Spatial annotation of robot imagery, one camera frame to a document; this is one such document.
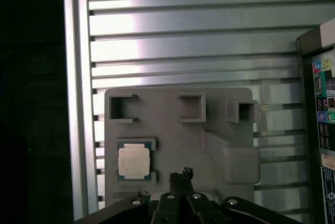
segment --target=dark background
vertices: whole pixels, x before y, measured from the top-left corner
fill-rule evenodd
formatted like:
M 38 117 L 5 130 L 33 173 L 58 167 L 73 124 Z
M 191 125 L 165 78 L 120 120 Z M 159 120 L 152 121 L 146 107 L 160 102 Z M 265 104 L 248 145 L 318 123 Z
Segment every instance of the dark background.
M 1 11 L 0 138 L 11 164 L 2 175 L 12 207 L 26 223 L 69 223 L 63 0 L 2 0 Z

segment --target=sticker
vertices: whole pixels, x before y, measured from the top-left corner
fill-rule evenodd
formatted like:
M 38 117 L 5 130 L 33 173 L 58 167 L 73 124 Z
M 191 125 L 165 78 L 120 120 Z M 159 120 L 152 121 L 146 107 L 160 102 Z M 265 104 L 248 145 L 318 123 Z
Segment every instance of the sticker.
M 335 224 L 335 171 L 322 167 L 321 172 L 326 223 Z
M 314 73 L 319 73 L 322 71 L 322 64 L 321 62 L 315 62 L 313 63 L 313 72 Z
M 327 154 L 322 154 L 321 155 L 321 161 L 322 161 L 322 165 L 324 167 L 335 170 L 335 157 L 327 155 Z

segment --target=aluminum frame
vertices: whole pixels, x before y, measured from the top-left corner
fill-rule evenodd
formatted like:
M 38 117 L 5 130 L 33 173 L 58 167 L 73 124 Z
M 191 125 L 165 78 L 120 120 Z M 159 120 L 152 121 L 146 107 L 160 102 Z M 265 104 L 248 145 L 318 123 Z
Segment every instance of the aluminum frame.
M 88 0 L 64 0 L 64 11 L 73 214 L 77 220 L 98 210 Z

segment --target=printed label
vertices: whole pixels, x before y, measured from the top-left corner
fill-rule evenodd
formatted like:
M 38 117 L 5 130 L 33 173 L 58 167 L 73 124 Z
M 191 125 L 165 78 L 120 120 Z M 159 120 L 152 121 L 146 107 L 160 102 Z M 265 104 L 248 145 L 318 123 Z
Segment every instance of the printed label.
M 327 155 L 327 154 L 322 154 L 321 161 L 324 167 L 335 170 L 335 157 Z
M 326 223 L 335 224 L 335 171 L 322 167 L 321 172 Z

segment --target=colored audio port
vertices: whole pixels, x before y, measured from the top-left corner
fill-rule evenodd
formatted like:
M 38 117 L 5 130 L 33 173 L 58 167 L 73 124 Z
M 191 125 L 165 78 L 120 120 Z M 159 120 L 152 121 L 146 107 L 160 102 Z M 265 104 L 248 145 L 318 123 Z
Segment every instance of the colored audio port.
M 321 118 L 322 120 L 325 120 L 325 119 L 327 118 L 326 113 L 320 113 L 320 118 Z
M 328 113 L 328 119 L 330 122 L 335 122 L 335 113 Z

